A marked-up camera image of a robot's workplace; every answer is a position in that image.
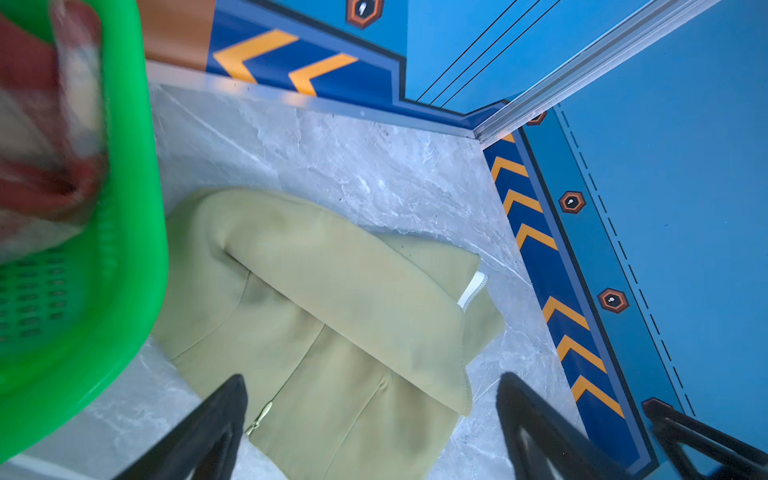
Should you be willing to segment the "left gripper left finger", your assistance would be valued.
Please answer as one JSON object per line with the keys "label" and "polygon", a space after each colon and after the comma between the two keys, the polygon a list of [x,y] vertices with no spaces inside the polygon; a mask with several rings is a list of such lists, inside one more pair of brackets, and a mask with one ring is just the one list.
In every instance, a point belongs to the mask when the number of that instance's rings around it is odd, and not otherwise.
{"label": "left gripper left finger", "polygon": [[231,376],[117,477],[229,479],[243,437],[247,402],[244,378]]}

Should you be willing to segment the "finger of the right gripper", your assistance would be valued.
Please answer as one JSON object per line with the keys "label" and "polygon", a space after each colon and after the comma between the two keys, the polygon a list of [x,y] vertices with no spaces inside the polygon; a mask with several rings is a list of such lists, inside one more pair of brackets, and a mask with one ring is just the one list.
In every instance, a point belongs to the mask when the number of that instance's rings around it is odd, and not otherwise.
{"label": "finger of the right gripper", "polygon": [[[666,456],[682,479],[766,479],[767,453],[649,398],[642,402],[646,417]],[[715,461],[718,467],[701,473],[684,448]]]}

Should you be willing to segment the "olive green skirt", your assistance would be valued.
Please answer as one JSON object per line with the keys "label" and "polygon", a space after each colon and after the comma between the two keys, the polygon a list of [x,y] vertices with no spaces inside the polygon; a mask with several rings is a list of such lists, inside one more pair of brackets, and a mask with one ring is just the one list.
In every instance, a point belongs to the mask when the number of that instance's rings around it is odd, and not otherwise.
{"label": "olive green skirt", "polygon": [[198,395],[241,375],[245,436],[290,479],[427,477],[505,327],[478,255],[241,188],[190,195],[167,233],[152,336]]}

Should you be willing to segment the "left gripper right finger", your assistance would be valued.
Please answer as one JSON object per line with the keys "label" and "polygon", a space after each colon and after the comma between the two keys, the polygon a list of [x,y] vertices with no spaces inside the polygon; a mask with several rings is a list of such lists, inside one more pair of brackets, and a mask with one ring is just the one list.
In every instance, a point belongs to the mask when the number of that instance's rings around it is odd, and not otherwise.
{"label": "left gripper right finger", "polygon": [[500,377],[496,410],[517,479],[630,477],[512,372]]}

